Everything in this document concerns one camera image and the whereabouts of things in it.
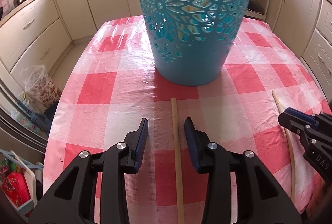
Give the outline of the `floral plastic bin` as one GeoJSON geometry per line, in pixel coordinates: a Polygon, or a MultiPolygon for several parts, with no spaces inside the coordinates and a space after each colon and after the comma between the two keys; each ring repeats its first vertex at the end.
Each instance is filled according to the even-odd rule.
{"type": "Polygon", "coordinates": [[[25,92],[45,108],[60,100],[62,91],[48,75],[44,65],[33,65],[21,71],[25,92]]]}

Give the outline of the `red white checkered tablecloth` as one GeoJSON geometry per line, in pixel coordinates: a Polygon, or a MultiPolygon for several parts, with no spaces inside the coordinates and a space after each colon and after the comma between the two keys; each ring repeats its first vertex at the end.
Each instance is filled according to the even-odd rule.
{"type": "Polygon", "coordinates": [[[314,211],[325,184],[303,158],[299,137],[288,143],[278,109],[329,112],[313,77],[268,24],[243,19],[218,77],[199,87],[180,86],[155,69],[143,17],[104,23],[82,53],[62,92],[44,160],[47,190],[83,150],[103,152],[149,122],[137,175],[126,176],[131,223],[176,223],[177,195],[171,99],[178,122],[226,150],[253,151],[286,192],[295,190],[298,211],[314,211]]]}

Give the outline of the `teal perforated plastic basket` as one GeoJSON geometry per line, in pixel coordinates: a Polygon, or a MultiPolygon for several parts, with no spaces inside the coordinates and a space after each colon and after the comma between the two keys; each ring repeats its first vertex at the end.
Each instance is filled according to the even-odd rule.
{"type": "Polygon", "coordinates": [[[218,77],[250,0],[139,0],[155,67],[170,82],[218,77]]]}

